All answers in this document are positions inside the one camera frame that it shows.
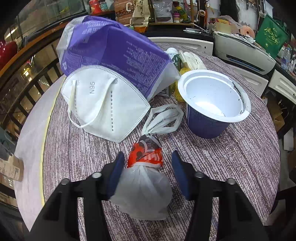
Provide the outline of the white N95 face mask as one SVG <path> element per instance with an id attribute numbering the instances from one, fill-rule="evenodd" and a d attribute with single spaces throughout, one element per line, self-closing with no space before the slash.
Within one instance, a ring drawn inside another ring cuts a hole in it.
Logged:
<path id="1" fill-rule="evenodd" d="M 73 71 L 61 91 L 75 127 L 116 143 L 122 142 L 151 108 L 130 81 L 100 65 Z"/>

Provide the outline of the red tin can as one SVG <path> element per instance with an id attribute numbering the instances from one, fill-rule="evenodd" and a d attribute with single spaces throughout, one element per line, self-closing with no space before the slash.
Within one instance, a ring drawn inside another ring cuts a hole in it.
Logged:
<path id="1" fill-rule="evenodd" d="M 100 8 L 99 0 L 90 0 L 89 1 L 89 6 L 90 6 L 91 15 L 97 15 L 97 14 L 102 13 L 102 10 Z"/>

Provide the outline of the red ceramic vase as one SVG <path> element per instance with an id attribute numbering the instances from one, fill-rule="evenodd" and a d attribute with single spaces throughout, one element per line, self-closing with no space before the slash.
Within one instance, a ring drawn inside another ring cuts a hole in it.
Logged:
<path id="1" fill-rule="evenodd" d="M 15 41 L 6 42 L 5 40 L 1 40 L 0 46 L 0 70 L 2 70 L 18 52 L 18 46 Z"/>

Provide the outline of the white plastic bag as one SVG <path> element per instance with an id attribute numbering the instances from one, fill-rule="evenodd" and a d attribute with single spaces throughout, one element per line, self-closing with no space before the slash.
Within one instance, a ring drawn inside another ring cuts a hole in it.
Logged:
<path id="1" fill-rule="evenodd" d="M 140 220 L 166 219 L 173 192 L 168 177 L 158 171 L 164 164 L 159 136 L 176 131 L 183 115 L 175 104 L 151 109 L 110 199 L 122 213 Z"/>

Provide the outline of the green white milk carton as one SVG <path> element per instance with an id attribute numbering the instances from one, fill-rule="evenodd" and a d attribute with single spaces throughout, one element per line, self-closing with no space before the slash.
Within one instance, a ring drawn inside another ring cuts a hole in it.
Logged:
<path id="1" fill-rule="evenodd" d="M 168 48 L 166 50 L 166 53 L 170 57 L 171 61 L 173 62 L 174 66 L 177 68 L 177 70 L 180 71 L 182 68 L 182 61 L 180 59 L 180 54 L 179 54 L 178 50 L 176 50 L 175 48 Z"/>

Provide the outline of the white printer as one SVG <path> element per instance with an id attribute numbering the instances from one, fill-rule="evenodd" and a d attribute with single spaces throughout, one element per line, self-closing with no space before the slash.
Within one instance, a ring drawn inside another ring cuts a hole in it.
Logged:
<path id="1" fill-rule="evenodd" d="M 215 31 L 215 55 L 228 62 L 266 75 L 275 66 L 276 61 L 266 52 L 241 35 Z"/>

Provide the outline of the green shopping bag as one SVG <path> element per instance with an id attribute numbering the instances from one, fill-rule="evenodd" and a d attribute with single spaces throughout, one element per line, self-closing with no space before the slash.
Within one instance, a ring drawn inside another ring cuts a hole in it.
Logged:
<path id="1" fill-rule="evenodd" d="M 266 15 L 255 36 L 255 41 L 275 59 L 288 38 L 289 35 L 284 28 Z"/>

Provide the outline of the wooden railing counter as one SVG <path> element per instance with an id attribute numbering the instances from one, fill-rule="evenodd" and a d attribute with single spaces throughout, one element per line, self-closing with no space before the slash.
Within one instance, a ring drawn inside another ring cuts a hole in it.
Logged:
<path id="1" fill-rule="evenodd" d="M 50 25 L 20 49 L 1 70 L 1 128 L 20 133 L 37 100 L 62 71 L 55 47 L 68 17 Z"/>

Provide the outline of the blue white plastic bowl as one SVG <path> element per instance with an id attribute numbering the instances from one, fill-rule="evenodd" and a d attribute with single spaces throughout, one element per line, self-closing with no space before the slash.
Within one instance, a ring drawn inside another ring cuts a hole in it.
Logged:
<path id="1" fill-rule="evenodd" d="M 189 129 L 201 138 L 218 137 L 231 123 L 251 113 L 246 91 L 232 78 L 212 70 L 191 70 L 178 80 Z"/>

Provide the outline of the purple striped tablecloth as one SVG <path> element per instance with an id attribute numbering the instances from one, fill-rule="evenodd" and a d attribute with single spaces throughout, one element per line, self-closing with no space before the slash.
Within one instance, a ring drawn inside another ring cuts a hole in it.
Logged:
<path id="1" fill-rule="evenodd" d="M 110 201 L 103 202 L 104 214 L 113 240 L 183 240 L 190 222 L 193 203 L 182 196 L 171 166 L 171 154 L 178 151 L 183 161 L 214 180 L 235 179 L 266 222 L 272 209 L 280 178 L 278 136 L 269 111 L 261 97 L 240 74 L 222 60 L 200 53 L 207 69 L 233 78 L 248 94 L 250 115 L 233 123 L 213 139 L 193 134 L 187 121 L 167 135 L 160 136 L 164 165 L 160 172 L 171 183 L 173 197 L 168 217 L 161 221 L 143 221 L 119 211 Z M 118 152 L 129 155 L 140 137 L 142 124 L 117 144 L 76 129 L 69 121 L 67 103 L 61 94 L 53 101 L 53 110 L 43 156 L 43 192 L 48 199 L 62 179 L 83 180 L 112 162 Z"/>

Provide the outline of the purple tissue pack bag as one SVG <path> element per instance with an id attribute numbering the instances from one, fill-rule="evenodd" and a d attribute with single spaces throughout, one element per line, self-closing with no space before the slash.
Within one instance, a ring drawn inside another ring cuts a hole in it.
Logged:
<path id="1" fill-rule="evenodd" d="M 146 36 L 98 16 L 70 21 L 56 47 L 61 69 L 70 75 L 88 65 L 101 65 L 129 80 L 150 100 L 180 74 L 170 57 Z"/>

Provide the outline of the beige paper snack bag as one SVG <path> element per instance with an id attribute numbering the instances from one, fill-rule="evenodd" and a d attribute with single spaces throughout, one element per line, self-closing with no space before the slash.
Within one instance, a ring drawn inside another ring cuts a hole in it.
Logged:
<path id="1" fill-rule="evenodd" d="M 138 33 L 144 33 L 148 27 L 150 10 L 148 0 L 133 1 L 134 11 L 132 15 L 133 28 Z"/>

